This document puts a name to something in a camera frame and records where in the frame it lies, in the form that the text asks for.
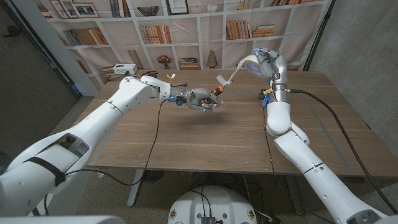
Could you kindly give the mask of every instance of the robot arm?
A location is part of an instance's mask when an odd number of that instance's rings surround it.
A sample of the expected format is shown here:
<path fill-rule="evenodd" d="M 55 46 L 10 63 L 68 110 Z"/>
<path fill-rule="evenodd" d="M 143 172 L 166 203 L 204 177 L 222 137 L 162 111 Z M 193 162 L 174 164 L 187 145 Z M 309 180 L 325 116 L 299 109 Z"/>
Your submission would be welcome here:
<path fill-rule="evenodd" d="M 127 112 L 155 97 L 205 111 L 223 103 L 205 89 L 182 90 L 149 76 L 123 78 L 119 90 L 84 120 L 39 140 L 11 162 L 0 176 L 0 216 L 28 215 L 45 195 L 62 191 L 77 173 L 63 174 L 86 166 L 103 136 Z"/>
<path fill-rule="evenodd" d="M 270 78 L 274 101 L 267 105 L 267 130 L 278 150 L 307 179 L 336 223 L 374 223 L 387 216 L 357 198 L 331 169 L 309 148 L 308 136 L 290 120 L 287 103 L 287 64 L 271 49 L 254 49 L 257 63 L 248 64 L 255 75 Z"/>

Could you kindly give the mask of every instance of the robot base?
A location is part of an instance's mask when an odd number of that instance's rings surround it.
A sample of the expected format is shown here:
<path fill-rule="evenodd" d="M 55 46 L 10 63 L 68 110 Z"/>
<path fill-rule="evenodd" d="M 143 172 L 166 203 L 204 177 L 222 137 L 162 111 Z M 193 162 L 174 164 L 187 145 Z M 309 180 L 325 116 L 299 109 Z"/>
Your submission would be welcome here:
<path fill-rule="evenodd" d="M 252 205 L 233 190 L 214 185 L 204 186 L 203 191 L 202 187 L 193 190 L 199 194 L 189 191 L 174 202 L 170 209 L 168 224 L 202 223 L 203 204 L 208 219 L 205 223 L 257 223 Z M 200 193 L 203 193 L 209 200 L 211 216 L 215 220 L 209 219 L 209 204 L 205 197 L 203 197 L 202 203 Z"/>

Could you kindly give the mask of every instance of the bookshelf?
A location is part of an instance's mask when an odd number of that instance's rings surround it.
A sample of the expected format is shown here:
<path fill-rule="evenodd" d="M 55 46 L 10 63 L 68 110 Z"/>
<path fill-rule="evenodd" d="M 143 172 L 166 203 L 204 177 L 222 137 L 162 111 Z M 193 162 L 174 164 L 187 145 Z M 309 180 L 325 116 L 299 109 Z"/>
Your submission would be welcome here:
<path fill-rule="evenodd" d="M 109 45 L 66 46 L 77 60 L 82 60 L 87 66 L 87 75 L 96 82 L 98 89 L 104 85 L 102 67 L 112 63 L 133 63 L 128 50 L 136 51 L 144 68 L 163 68 L 157 57 L 167 55 L 173 60 L 170 68 L 179 69 L 179 58 L 196 57 L 199 69 L 206 70 L 211 50 L 215 51 L 218 62 L 216 69 L 234 69 L 243 57 L 252 54 L 253 48 L 269 47 L 284 54 L 289 67 L 300 69 L 331 3 L 331 0 L 323 0 L 271 6 L 272 0 L 250 0 L 251 9 L 237 10 L 238 0 L 212 0 L 212 4 L 218 5 L 216 12 L 207 12 L 207 2 L 202 1 L 204 6 L 196 10 L 199 13 L 168 16 L 165 0 L 127 0 L 131 17 L 115 18 L 112 17 L 109 0 L 99 0 L 93 4 L 100 18 L 61 19 L 47 0 L 41 1 L 53 16 L 47 21 L 63 40 L 67 40 L 62 33 L 65 29 L 97 27 L 103 33 Z M 145 17 L 137 10 L 140 6 L 159 6 L 159 11 L 156 16 Z M 252 31 L 259 25 L 274 24 L 275 33 L 271 37 L 229 40 L 226 21 L 230 20 L 247 20 Z M 169 26 L 173 30 L 173 43 L 144 44 L 140 26 Z"/>

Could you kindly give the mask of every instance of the grey wall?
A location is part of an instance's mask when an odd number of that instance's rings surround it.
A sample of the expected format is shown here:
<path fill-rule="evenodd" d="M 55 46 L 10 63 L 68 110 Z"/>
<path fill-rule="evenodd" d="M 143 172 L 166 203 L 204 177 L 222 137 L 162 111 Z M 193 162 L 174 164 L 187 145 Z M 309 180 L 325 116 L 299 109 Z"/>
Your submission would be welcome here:
<path fill-rule="evenodd" d="M 310 70 L 325 72 L 398 158 L 397 21 L 398 1 L 337 0 Z"/>
<path fill-rule="evenodd" d="M 75 83 L 76 88 L 83 96 L 95 96 L 98 90 L 64 46 L 53 27 L 47 22 L 33 1 L 12 0 L 30 26 L 37 33 L 44 45 L 50 50 L 61 67 Z"/>

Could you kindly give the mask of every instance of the wooden table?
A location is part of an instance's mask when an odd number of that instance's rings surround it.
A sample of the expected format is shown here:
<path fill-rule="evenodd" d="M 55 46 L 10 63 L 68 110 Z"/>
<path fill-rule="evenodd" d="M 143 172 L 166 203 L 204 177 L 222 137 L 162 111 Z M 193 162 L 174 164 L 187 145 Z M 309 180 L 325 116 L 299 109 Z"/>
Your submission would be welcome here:
<path fill-rule="evenodd" d="M 188 83 L 188 88 L 213 90 L 219 85 L 217 75 L 228 79 L 232 71 L 159 70 L 158 78 L 176 73 L 174 83 Z M 79 117 L 104 103 L 119 82 L 109 82 Z M 160 113 L 159 135 L 149 159 L 148 169 L 206 172 L 272 172 L 264 135 L 263 109 L 257 98 L 266 80 L 240 71 L 233 84 L 220 97 L 224 105 L 212 113 L 194 111 L 187 106 L 165 102 Z M 398 177 L 398 162 L 370 130 L 340 92 L 323 73 L 289 72 L 288 88 L 298 88 L 317 95 L 339 116 L 358 154 L 371 175 Z M 330 112 L 317 101 L 300 93 L 290 94 L 292 121 L 310 138 L 311 149 L 337 175 L 364 176 L 345 138 Z M 110 138 L 93 153 L 89 166 L 131 167 L 143 169 L 155 138 L 160 102 L 147 103 L 130 111 Z M 275 173 L 301 174 L 277 150 L 270 140 Z"/>

